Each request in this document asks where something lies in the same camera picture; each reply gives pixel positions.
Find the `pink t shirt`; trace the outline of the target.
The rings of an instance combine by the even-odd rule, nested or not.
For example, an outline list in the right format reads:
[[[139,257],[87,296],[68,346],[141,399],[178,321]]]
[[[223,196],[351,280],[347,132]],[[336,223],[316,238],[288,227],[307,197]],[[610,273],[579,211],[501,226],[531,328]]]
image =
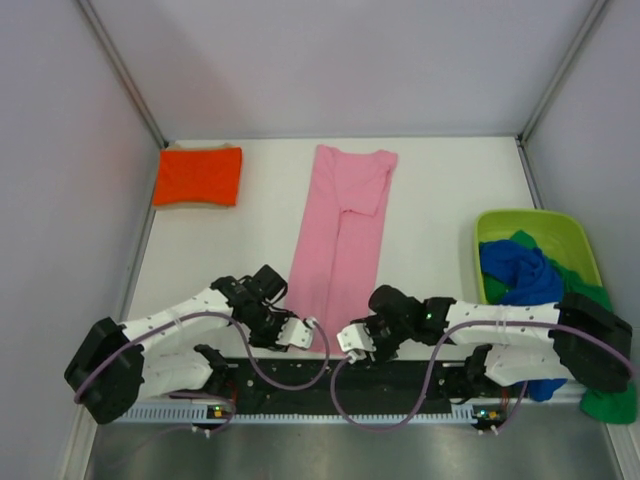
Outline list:
[[[369,314],[397,163],[386,150],[316,148],[285,307],[315,318],[333,355],[341,353],[337,334]]]

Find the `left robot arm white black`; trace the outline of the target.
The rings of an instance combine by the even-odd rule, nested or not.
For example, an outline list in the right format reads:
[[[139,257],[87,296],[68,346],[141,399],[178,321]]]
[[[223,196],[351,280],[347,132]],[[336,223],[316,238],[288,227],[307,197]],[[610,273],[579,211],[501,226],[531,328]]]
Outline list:
[[[219,333],[246,328],[250,346],[273,351],[309,347],[308,323],[274,305],[286,290],[286,281],[265,265],[253,276],[220,277],[156,314],[96,322],[64,373],[75,403],[107,424],[148,398],[182,390],[216,396],[226,387],[228,369],[211,344]]]

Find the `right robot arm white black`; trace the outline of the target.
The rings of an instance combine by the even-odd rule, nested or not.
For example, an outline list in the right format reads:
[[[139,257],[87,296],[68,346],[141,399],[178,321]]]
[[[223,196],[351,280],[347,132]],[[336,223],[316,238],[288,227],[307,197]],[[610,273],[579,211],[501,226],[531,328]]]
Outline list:
[[[450,297],[419,301],[383,285],[369,308],[370,316],[337,335],[351,361],[388,362],[407,340],[471,346],[480,353],[466,380],[481,396],[500,386],[556,379],[623,393],[631,380],[631,326],[581,294],[533,306],[488,305]]]

